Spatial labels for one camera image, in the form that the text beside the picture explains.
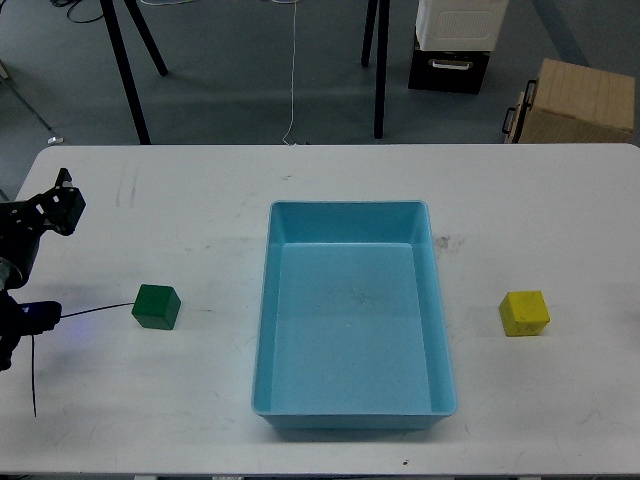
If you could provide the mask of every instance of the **plastic bin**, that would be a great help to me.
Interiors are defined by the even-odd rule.
[[[254,411],[278,428],[425,429],[456,406],[427,206],[273,204]]]

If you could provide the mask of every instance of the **black metal stand leg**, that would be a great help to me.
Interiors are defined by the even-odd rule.
[[[160,55],[160,50],[158,50],[158,47],[156,46],[156,42],[154,42],[153,37],[151,36],[147,22],[142,16],[140,7],[138,7],[137,0],[125,0],[124,3],[129,9],[133,22],[136,24],[136,27],[138,27],[138,32],[140,32],[140,36],[142,37],[142,40],[144,40],[144,44],[147,46],[147,50],[153,59],[153,63],[156,64],[158,73],[164,77],[169,73],[169,71],[162,60],[162,56]]]
[[[373,136],[382,138],[384,131],[384,97],[387,82],[387,44],[389,42],[390,0],[380,0],[378,15],[378,60],[376,65],[376,107]]]
[[[367,6],[367,20],[364,24],[364,40],[362,42],[362,57],[360,64],[363,67],[369,66],[369,58],[371,57],[371,43],[373,42],[373,27],[376,23],[376,10],[378,9],[378,0],[369,0]]]
[[[44,119],[38,115],[38,112],[36,112],[33,107],[31,105],[29,105],[29,103],[22,97],[22,95],[20,95],[20,92],[18,92],[18,90],[16,90],[13,85],[11,85],[11,83],[7,80],[5,80],[4,78],[2,78],[0,76],[0,83],[4,83],[7,87],[9,87],[9,90],[11,90],[13,92],[13,94],[16,96],[16,98],[18,100],[20,100],[20,102],[27,107],[27,110],[29,110],[34,117],[36,117],[38,119],[38,121],[44,126],[44,128],[46,128],[47,130],[51,130],[51,126],[44,121]]]
[[[140,99],[136,91],[136,84],[133,81],[131,66],[129,65],[127,52],[124,48],[124,42],[122,41],[122,33],[118,25],[115,8],[113,7],[113,0],[100,0],[100,5],[102,6],[102,13],[104,14],[104,20],[107,24],[111,46],[113,47],[113,53],[116,57],[118,69],[120,70],[120,78],[122,79],[122,85],[124,86],[127,100],[129,101],[129,108],[131,109],[136,131],[138,132],[140,145],[150,145],[151,140],[149,138],[149,132],[147,131],[147,124],[144,121],[142,106],[140,105]]]

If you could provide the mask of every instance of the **yellow cube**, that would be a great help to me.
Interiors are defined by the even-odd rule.
[[[500,304],[500,317],[508,337],[538,335],[551,321],[542,292],[509,292]]]

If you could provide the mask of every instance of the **gray floor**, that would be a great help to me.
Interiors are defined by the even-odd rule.
[[[141,5],[170,69],[166,78],[121,2],[116,9],[154,143],[281,143],[290,120],[293,6]],[[365,10],[365,0],[298,4],[290,142],[376,142],[375,71],[359,65]],[[504,112],[544,57],[640,74],[640,2],[512,0],[480,95],[408,90],[416,10],[417,0],[392,2],[384,143],[502,142]],[[98,0],[85,0],[73,13],[98,12]],[[66,145],[137,143],[103,21],[78,25],[47,0],[8,0],[0,59]],[[0,188],[8,197],[49,137],[0,85]],[[632,143],[640,143],[637,133]]]

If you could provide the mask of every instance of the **white cable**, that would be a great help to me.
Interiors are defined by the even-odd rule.
[[[289,142],[287,142],[287,137],[291,133],[291,129],[293,128],[293,118],[294,118],[294,96],[293,96],[293,85],[296,73],[296,17],[298,16],[298,2],[300,0],[271,0],[273,3],[280,4],[291,4],[293,3],[293,56],[291,59],[291,122],[289,122],[289,128],[287,129],[287,133],[282,137],[282,142],[285,145],[291,146]]]

